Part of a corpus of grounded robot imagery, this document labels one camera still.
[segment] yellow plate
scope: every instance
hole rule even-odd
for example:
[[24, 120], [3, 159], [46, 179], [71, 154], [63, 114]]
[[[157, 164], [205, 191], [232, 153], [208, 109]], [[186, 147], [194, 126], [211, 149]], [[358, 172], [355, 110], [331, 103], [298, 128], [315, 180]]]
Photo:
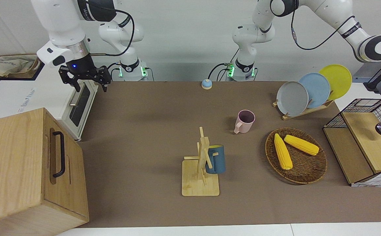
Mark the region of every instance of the yellow plate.
[[329, 81], [330, 90], [329, 100], [335, 100], [345, 95], [352, 84], [351, 72], [338, 64], [328, 65], [319, 71]]

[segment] brown tablecloth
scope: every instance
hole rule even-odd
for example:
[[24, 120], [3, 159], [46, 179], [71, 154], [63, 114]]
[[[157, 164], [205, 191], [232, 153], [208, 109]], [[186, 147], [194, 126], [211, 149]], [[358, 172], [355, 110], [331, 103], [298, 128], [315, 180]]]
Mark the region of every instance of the brown tablecloth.
[[[282, 82], [118, 82], [96, 95], [83, 140], [90, 222], [82, 227], [207, 226], [381, 221], [381, 188], [349, 187], [322, 127], [335, 104], [281, 120], [272, 107]], [[234, 134], [237, 113], [256, 115]], [[218, 197], [183, 197], [183, 156], [196, 155], [198, 127], [222, 144], [226, 172]], [[267, 135], [304, 130], [327, 155], [320, 181], [296, 186], [270, 169]]]

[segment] yellow corn cob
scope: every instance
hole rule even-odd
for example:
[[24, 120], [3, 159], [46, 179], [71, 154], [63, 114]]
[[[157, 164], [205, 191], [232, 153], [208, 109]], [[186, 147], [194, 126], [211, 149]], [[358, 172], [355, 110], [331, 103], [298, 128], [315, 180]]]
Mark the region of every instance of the yellow corn cob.
[[289, 145], [304, 151], [312, 156], [316, 156], [319, 153], [319, 147], [307, 142], [306, 140], [294, 137], [292, 135], [286, 135], [284, 141]]
[[273, 139], [273, 143], [275, 144], [276, 154], [278, 156], [279, 164], [283, 170], [292, 169], [292, 161], [290, 157], [290, 153], [288, 152], [287, 147], [285, 146], [284, 141], [279, 136], [279, 134], [275, 134], [275, 138]]

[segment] mug handle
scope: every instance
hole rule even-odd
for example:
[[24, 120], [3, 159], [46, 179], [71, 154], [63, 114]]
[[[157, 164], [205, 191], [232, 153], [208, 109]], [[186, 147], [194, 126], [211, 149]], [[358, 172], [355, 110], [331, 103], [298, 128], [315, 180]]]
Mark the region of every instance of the mug handle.
[[236, 124], [236, 126], [235, 126], [235, 128], [234, 128], [234, 133], [239, 133], [240, 131], [239, 131], [239, 128], [241, 127], [243, 125], [243, 123], [237, 123]]

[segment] plate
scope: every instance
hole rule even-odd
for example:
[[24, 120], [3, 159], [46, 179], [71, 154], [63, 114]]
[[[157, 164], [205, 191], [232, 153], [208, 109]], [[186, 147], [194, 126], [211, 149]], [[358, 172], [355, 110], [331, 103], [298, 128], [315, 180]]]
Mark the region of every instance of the plate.
[[332, 91], [329, 100], [342, 97], [351, 87], [352, 75], [345, 66], [338, 64], [328, 65], [323, 67], [319, 73], [329, 81], [330, 90]]
[[329, 98], [330, 85], [327, 79], [319, 73], [309, 73], [303, 76], [299, 81], [309, 94], [312, 102], [307, 108], [316, 108], [322, 106]]
[[[312, 156], [285, 143], [290, 153], [292, 169], [282, 170], [279, 165], [278, 156], [276, 155], [275, 144], [273, 143], [273, 136], [276, 133], [278, 133], [281, 138], [285, 138], [285, 136], [289, 134], [313, 143], [319, 147], [319, 153], [316, 156]], [[314, 183], [320, 180], [325, 175], [327, 170], [327, 160], [323, 149], [312, 136], [302, 130], [295, 128], [279, 128], [272, 131], [267, 138], [265, 152], [272, 168], [280, 176], [297, 184]]]
[[286, 82], [276, 95], [279, 110], [284, 115], [297, 116], [304, 112], [309, 103], [309, 94], [299, 82]]

